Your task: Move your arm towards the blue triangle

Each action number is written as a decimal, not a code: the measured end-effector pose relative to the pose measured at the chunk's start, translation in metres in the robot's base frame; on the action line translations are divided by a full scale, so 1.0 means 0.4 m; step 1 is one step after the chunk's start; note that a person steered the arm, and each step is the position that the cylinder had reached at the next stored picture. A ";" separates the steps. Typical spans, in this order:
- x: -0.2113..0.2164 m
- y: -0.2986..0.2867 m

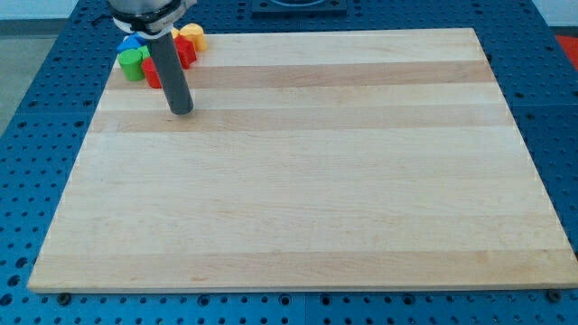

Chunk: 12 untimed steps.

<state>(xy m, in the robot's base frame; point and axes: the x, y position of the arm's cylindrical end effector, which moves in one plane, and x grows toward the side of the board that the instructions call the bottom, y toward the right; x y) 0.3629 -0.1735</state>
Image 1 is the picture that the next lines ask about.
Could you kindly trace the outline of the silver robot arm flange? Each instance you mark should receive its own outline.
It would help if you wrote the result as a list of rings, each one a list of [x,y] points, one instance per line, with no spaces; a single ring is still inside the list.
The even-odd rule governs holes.
[[[125,33],[157,39],[198,3],[197,0],[107,0],[115,25]]]

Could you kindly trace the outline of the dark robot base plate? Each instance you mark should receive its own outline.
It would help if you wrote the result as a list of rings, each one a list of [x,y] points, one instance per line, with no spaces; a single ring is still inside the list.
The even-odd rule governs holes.
[[[345,14],[346,0],[252,0],[251,14],[256,17],[286,14]]]

